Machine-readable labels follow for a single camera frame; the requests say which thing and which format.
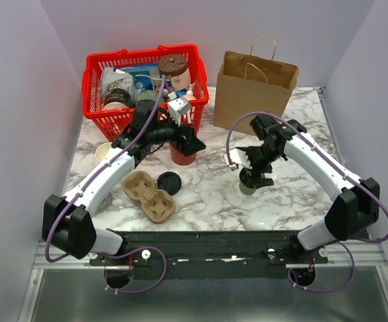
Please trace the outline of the green paper coffee cup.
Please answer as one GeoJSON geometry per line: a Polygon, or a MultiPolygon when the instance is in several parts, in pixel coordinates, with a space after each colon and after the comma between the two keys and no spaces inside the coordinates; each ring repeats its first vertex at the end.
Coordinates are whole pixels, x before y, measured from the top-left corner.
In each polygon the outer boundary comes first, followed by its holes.
{"type": "Polygon", "coordinates": [[[242,181],[239,182],[239,189],[240,189],[240,192],[245,195],[253,195],[256,192],[255,186],[252,186],[251,184],[247,184],[242,181]]]}

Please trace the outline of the brown paper bag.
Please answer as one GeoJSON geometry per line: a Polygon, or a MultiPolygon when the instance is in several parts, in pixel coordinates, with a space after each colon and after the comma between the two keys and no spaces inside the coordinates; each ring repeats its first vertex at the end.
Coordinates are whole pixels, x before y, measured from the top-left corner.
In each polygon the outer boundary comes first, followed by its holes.
{"type": "Polygon", "coordinates": [[[230,129],[241,116],[266,111],[282,116],[297,84],[294,64],[227,51],[217,75],[213,125],[230,129]]]}

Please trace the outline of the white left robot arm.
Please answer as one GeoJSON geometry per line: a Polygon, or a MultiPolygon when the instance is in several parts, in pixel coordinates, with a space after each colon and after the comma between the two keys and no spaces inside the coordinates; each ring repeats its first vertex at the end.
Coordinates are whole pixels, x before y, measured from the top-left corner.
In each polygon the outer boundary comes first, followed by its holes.
{"type": "Polygon", "coordinates": [[[54,261],[50,246],[77,259],[96,253],[105,254],[114,265],[127,260],[128,249],[123,245],[122,236],[96,229],[92,214],[114,186],[150,154],[153,145],[169,143],[184,157],[205,149],[194,125],[182,122],[183,116],[191,111],[190,102],[181,97],[168,102],[167,107],[165,119],[160,120],[158,114],[162,110],[158,102],[140,101],[131,122],[114,139],[99,165],[64,196],[50,195],[46,199],[42,238],[46,242],[47,261],[54,261]]]}

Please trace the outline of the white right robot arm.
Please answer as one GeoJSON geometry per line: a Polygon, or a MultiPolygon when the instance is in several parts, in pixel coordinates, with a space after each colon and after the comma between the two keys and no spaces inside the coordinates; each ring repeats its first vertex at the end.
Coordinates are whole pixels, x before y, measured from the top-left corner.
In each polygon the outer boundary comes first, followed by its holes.
{"type": "Polygon", "coordinates": [[[302,229],[290,239],[289,257],[302,263],[313,249],[335,241],[345,241],[379,218],[379,183],[362,179],[331,157],[296,120],[278,122],[266,113],[251,122],[261,146],[237,147],[226,152],[226,163],[239,169],[240,189],[250,194],[273,184],[268,177],[279,158],[298,163],[329,196],[332,206],[323,219],[302,229]]]}

